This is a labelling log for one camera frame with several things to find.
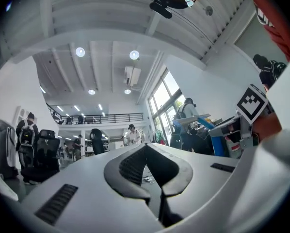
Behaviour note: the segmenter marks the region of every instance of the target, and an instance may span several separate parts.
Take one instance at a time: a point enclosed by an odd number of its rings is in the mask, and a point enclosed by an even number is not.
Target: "black suitcase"
[[[0,120],[0,176],[2,179],[18,175],[15,139],[14,128],[7,122]]]

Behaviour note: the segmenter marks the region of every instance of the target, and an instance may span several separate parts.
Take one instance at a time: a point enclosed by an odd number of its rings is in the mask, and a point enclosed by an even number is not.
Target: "air conditioner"
[[[135,67],[126,67],[124,83],[129,86],[134,86],[139,81],[140,74],[140,69]]]

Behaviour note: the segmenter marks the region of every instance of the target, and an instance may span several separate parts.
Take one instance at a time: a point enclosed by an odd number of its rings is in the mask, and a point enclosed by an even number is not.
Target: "ventilation grille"
[[[119,165],[119,172],[128,181],[141,185],[145,165],[146,158],[143,148],[124,159]]]
[[[218,163],[214,163],[213,165],[211,165],[211,167],[215,168],[215,169],[222,170],[222,171],[226,171],[229,173],[232,173],[233,170],[235,169],[234,166],[226,166],[226,165],[222,165],[222,164],[218,164]]]
[[[65,184],[52,196],[35,215],[50,225],[54,225],[64,208],[75,195],[78,187]]]

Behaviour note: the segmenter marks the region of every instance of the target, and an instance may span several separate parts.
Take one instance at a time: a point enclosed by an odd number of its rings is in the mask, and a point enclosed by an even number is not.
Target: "large window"
[[[155,128],[163,132],[167,144],[171,140],[173,118],[184,101],[185,98],[178,84],[172,74],[166,71],[161,76],[148,102],[151,107]]]

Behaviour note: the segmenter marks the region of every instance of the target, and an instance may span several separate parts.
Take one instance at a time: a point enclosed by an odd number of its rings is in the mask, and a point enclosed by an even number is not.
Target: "red jacket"
[[[278,45],[290,61],[290,25],[278,7],[271,0],[253,0],[256,6],[265,14],[274,27],[265,25],[271,39]]]

